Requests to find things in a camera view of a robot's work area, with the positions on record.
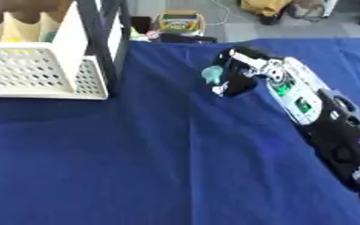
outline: blue fabric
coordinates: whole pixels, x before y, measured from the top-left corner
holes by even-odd
[[[360,40],[255,40],[360,105]],[[261,83],[217,98],[230,44],[131,45],[120,96],[0,99],[0,225],[354,225],[360,200]]]

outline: robotic arm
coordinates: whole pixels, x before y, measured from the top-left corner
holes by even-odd
[[[202,77],[221,97],[234,97],[265,78],[270,95],[291,118],[317,157],[360,197],[360,108],[330,90],[306,65],[248,47],[221,52]]]

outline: white plastic basket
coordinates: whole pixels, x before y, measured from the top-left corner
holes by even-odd
[[[84,55],[87,46],[77,2],[53,42],[0,42],[0,97],[108,98],[97,57]]]

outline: white storage rack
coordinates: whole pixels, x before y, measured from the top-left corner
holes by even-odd
[[[100,0],[97,0],[96,7],[99,10],[102,3],[98,1]],[[113,83],[109,86],[108,80],[113,82],[113,77],[112,79],[105,77],[104,66],[99,62],[97,55],[85,55],[86,49],[93,41],[85,29],[78,4],[80,1],[72,3],[51,43],[0,42],[0,97],[73,99],[109,97],[109,92],[113,91],[110,90],[113,88]],[[106,43],[106,46],[111,45],[108,48],[113,56],[112,62],[116,60],[120,42],[125,40],[122,37],[123,28],[118,14],[109,31],[111,39]]]

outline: floor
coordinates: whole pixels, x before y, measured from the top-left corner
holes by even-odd
[[[223,25],[209,25],[205,36],[220,42],[236,42],[257,38],[331,38],[360,37],[356,17],[360,15],[360,0],[340,0],[334,13],[320,22],[290,18],[287,15],[278,25],[261,25],[258,18],[242,10],[238,0],[217,0],[231,10]],[[165,10],[191,9],[202,13],[208,24],[223,20],[226,10],[212,0],[128,0],[132,15],[156,17]]]

